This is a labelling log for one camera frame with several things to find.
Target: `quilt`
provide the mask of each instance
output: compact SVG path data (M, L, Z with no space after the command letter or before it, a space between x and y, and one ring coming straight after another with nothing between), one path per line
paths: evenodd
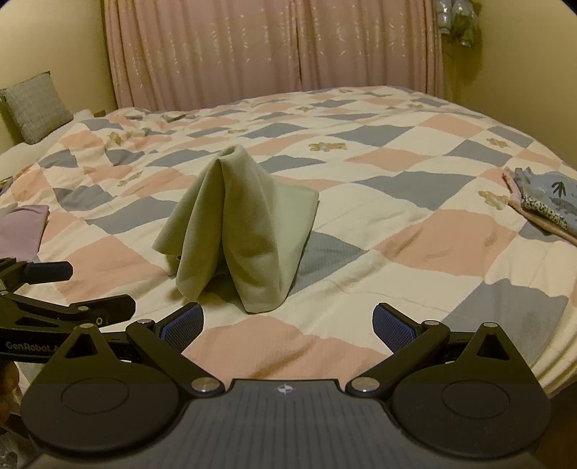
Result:
M397 87L245 99L214 109L120 109L76 124L18 177L0 206L47 204L38 260L68 282L19 293L68 304L130 294L137 318L188 300L175 259L152 249L215 154L243 146L272 177L320 192L286 301L249 315L229 277L199 298L204 331L183 352L233 378L337 378L391 354L372 330L387 302L452 330L499 323L552 393L575 371L577 249L507 205L502 168L577 172L530 136ZM104 330L123 330L128 323Z

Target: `white pillow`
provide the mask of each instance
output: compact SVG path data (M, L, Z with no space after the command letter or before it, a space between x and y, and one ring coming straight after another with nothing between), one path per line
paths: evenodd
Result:
M48 134L38 143L29 145L19 143L15 147L5 151L0 155L0 181L18 174L25 167L33 165L40 158L46 155L46 152L68 132L73 125L78 124L86 119L92 119L94 115L88 109L77 112L67 124L59 127L52 133Z

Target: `textured fabric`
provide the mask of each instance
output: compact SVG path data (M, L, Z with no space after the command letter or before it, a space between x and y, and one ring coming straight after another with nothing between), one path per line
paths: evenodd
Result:
M133 319L187 302L174 257L152 249L196 177L240 145L272 178L319 191L294 283L246 314L227 276L198 297L204 330L183 354L233 378L337 378L391 351L372 329L387 302L453 330L498 322L548 394L575 373L577 248L509 207L503 167L577 172L531 137L444 100L393 87L338 88L180 113L121 109L76 124L0 196L47 204L38 257L68 282L22 293L69 304L127 293ZM127 323L105 330L124 330Z
M523 215L527 220L535 223L539 228L551 233L553 235L559 236L571 244L577 246L577 238L575 236L567 233L563 228L552 222L549 218L542 217L534 210L525 210L523 208L523 197L521 191L515 182L515 173L509 168L503 170L503 179L509 186L511 191L511 196L509 197L509 205L513 207L517 212Z
M0 90L0 98L29 145L38 143L73 118L58 96L50 72Z
M533 174L515 169L515 183L525 210L536 211L572 236L577 236L577 182L558 172Z
M431 0L104 5L119 107L192 110L344 86L444 90Z
M19 262L34 259L48 214L48 205L27 205L0 215L0 259L12 257Z
M180 256L178 290L196 301L226 264L247 312L278 308L293 284L319 193L275 181L241 146L198 175L153 248Z

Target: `folded clothes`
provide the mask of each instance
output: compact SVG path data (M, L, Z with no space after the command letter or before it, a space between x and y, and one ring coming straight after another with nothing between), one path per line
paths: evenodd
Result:
M527 220L537 225L539 228L553 233L554 235L558 235L566 241L569 241L571 244L577 246L577 237L571 235L559 225L553 223L548 218L542 217L533 210L526 210L523 207L523 196L517 183L515 182L515 173L511 171L509 168L505 168L503 170L503 179L509 186L509 190L511 191L511 196L509 197L509 205L513 207L517 212L523 215Z
M0 209L0 259L35 259L49 213L48 205L12 204Z
M577 183L558 172L533 174L530 168L515 169L515 183L522 205L577 236Z
M226 267L247 312L286 299L319 193L272 178L241 146L219 153L178 202L153 248L180 256L178 290L195 301Z

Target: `blue gripper pad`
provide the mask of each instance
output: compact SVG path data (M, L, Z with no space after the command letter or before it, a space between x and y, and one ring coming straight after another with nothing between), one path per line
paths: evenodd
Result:
M373 330L393 353L417 338L417 333L411 326L380 304L373 311Z
M203 331L203 308L198 303L193 303L192 306L186 305L160 321L159 326L160 339L182 353Z

